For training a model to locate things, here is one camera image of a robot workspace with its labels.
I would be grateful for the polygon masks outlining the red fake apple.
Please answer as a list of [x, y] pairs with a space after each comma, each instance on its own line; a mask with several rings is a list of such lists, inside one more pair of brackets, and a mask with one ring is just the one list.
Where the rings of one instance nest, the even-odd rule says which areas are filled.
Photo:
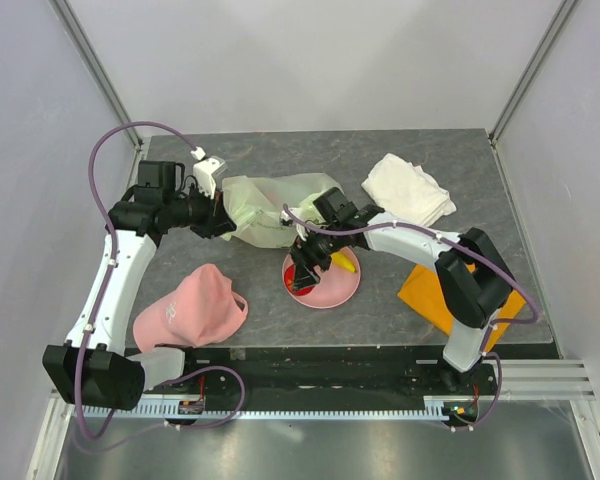
[[291, 264], [283, 274], [283, 280], [288, 292], [295, 296], [309, 294], [317, 285], [317, 281], [305, 267]]

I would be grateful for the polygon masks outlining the yellow fake banana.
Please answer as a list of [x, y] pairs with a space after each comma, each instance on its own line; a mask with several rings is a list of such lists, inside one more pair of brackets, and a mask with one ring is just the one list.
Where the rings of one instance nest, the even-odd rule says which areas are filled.
[[335, 252], [331, 254], [331, 261], [333, 264], [338, 266], [339, 268], [349, 272], [356, 273], [357, 267], [354, 262], [350, 260], [345, 254], [342, 252]]

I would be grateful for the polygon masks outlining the translucent green plastic bag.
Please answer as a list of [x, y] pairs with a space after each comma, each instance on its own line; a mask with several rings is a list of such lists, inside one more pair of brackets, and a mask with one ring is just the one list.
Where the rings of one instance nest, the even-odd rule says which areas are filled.
[[324, 221], [314, 201], [340, 184], [325, 173], [304, 173], [283, 177], [234, 176], [222, 182], [224, 207], [236, 225], [222, 239], [237, 238], [257, 248], [278, 249], [290, 246], [297, 231], [281, 223], [283, 207], [305, 222]]

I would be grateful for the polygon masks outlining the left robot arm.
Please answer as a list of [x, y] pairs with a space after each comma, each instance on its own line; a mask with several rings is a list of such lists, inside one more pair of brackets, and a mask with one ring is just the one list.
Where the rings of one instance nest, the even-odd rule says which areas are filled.
[[125, 354], [127, 325], [144, 273], [161, 239], [174, 228], [201, 238], [234, 230], [219, 177], [224, 160], [194, 164], [142, 161], [135, 185], [107, 211], [101, 263], [76, 323], [61, 345], [46, 347], [42, 364], [62, 399], [74, 405], [129, 411], [144, 392], [167, 383], [188, 393], [199, 369], [186, 360], [187, 346], [159, 342], [147, 354]]

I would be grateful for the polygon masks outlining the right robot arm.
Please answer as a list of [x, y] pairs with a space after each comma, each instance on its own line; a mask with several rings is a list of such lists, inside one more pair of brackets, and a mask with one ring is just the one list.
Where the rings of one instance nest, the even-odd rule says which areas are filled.
[[301, 220], [288, 206], [280, 214], [280, 222], [297, 231], [289, 249], [295, 268], [291, 291], [318, 285], [331, 255], [343, 248], [387, 253], [428, 269], [451, 314], [438, 381], [449, 393], [463, 392], [485, 351], [488, 323], [513, 291], [511, 271], [489, 236], [477, 228], [457, 233], [410, 224], [373, 204], [357, 208], [337, 187], [313, 205], [322, 218], [318, 224]]

